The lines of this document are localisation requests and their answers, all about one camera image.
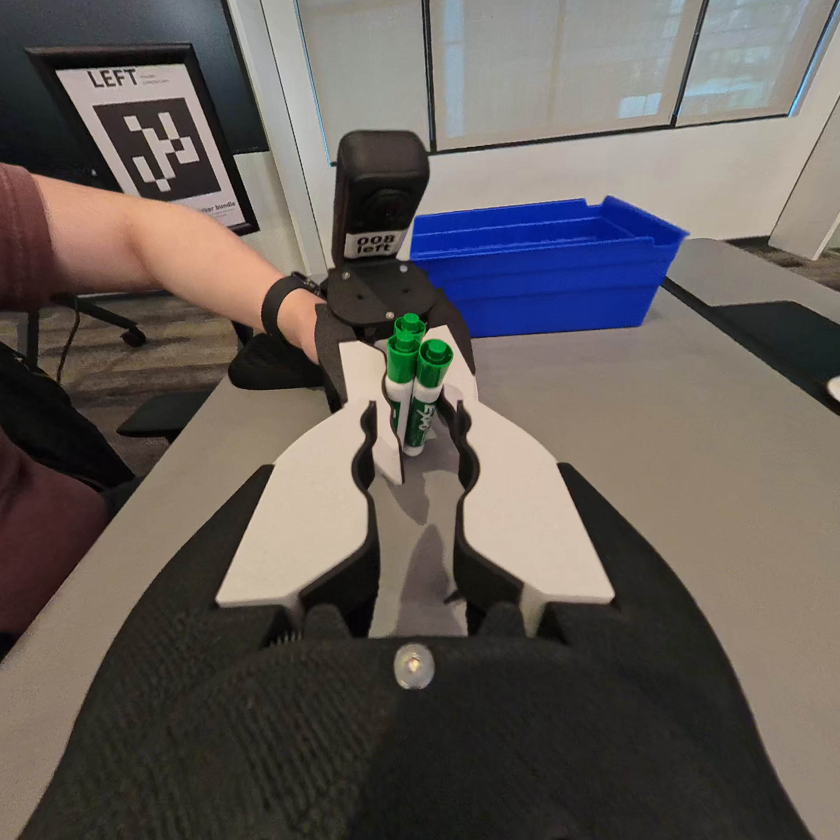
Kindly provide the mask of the instruction sign with tag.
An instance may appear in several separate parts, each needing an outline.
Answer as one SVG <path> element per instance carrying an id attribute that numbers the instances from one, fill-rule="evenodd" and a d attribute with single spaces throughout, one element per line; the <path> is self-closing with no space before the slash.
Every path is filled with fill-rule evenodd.
<path id="1" fill-rule="evenodd" d="M 107 189 L 258 233 L 234 155 L 189 43 L 27 47 Z"/>

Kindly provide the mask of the black wristband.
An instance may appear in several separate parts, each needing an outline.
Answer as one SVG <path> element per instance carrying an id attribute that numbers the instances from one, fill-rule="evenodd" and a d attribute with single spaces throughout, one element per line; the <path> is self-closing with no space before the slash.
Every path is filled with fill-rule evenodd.
<path id="1" fill-rule="evenodd" d="M 278 325 L 279 309 L 283 301 L 293 291 L 298 290 L 308 291 L 320 301 L 324 300 L 320 285 L 299 271 L 293 271 L 289 275 L 278 279 L 268 289 L 260 308 L 263 331 L 273 340 L 285 341 L 285 336 Z"/>

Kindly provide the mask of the large window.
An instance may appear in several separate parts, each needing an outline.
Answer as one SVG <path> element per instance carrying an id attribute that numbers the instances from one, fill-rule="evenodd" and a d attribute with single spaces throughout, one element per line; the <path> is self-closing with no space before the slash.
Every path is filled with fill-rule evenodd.
<path id="1" fill-rule="evenodd" d="M 303 1 L 330 158 L 352 130 L 429 151 L 790 116 L 829 1 Z"/>

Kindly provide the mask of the black monitor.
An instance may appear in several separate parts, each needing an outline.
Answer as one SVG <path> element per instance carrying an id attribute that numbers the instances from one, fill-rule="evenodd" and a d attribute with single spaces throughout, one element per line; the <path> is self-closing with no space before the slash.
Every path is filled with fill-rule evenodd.
<path id="1" fill-rule="evenodd" d="M 106 187 L 26 47 L 190 43 L 235 155 L 267 152 L 226 2 L 2 1 L 1 159 L 38 175 Z"/>

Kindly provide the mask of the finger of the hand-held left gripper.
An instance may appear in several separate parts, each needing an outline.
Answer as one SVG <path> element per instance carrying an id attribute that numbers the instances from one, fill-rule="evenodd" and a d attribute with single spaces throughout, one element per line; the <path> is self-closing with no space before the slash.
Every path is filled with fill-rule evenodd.
<path id="1" fill-rule="evenodd" d="M 479 400 L 476 377 L 461 353 L 455 337 L 447 325 L 441 325 L 429 330 L 429 339 L 445 341 L 453 351 L 454 358 L 448 367 L 442 386 L 442 397 L 448 403 L 459 403 L 464 400 Z"/>
<path id="2" fill-rule="evenodd" d="M 392 406 L 385 394 L 386 358 L 379 350 L 361 341 L 339 344 L 340 360 L 350 402 L 375 402 L 376 440 L 372 456 L 377 471 L 391 484 L 404 482 L 403 455 L 392 428 Z"/>

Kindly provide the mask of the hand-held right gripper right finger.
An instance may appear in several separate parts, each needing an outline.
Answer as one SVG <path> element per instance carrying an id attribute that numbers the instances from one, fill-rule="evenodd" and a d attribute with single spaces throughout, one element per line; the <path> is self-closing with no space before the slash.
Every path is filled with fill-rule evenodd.
<path id="1" fill-rule="evenodd" d="M 453 439 L 464 487 L 454 575 L 467 603 L 610 603 L 613 585 L 550 451 L 474 399 L 458 405 Z"/>

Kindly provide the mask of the person's left forearm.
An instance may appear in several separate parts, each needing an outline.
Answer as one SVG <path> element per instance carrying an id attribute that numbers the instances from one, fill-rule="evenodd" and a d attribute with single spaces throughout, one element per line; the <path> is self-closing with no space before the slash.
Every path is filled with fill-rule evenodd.
<path id="1" fill-rule="evenodd" d="M 53 269 L 2 285 L 2 309 L 26 311 L 61 292 L 168 291 L 255 329 L 280 269 L 187 206 L 32 175 Z"/>

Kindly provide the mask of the black chair base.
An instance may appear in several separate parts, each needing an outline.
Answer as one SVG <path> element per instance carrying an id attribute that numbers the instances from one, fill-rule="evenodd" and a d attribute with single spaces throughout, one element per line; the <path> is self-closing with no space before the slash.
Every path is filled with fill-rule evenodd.
<path id="1" fill-rule="evenodd" d="M 121 329 L 122 341 L 132 349 L 138 349 L 144 346 L 147 341 L 147 337 L 141 330 L 138 323 L 120 316 L 110 310 L 104 309 L 86 298 L 73 295 L 63 296 L 57 299 L 56 305 L 72 310 L 74 312 L 75 319 L 60 356 L 56 372 L 57 380 L 60 380 L 65 363 L 67 362 L 68 353 L 80 328 L 81 315 L 96 319 L 114 328 Z M 25 322 L 23 358 L 24 364 L 31 371 L 35 371 L 39 368 L 39 318 L 39 310 L 36 309 L 28 313 L 27 320 Z"/>

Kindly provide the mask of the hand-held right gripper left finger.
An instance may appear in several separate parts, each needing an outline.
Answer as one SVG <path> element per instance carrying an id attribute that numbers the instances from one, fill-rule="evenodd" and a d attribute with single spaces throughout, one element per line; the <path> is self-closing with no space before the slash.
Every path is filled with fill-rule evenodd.
<path id="1" fill-rule="evenodd" d="M 327 602 L 352 611 L 376 592 L 376 438 L 375 402 L 351 401 L 281 453 L 217 591 L 218 606 L 303 611 Z"/>

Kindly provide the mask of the blue plastic bin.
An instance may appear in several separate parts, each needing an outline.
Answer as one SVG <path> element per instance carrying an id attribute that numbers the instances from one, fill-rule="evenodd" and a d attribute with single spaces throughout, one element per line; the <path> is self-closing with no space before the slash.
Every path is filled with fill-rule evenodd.
<path id="1" fill-rule="evenodd" d="M 607 196 L 419 215 L 411 260 L 474 339 L 639 327 L 688 232 Z"/>

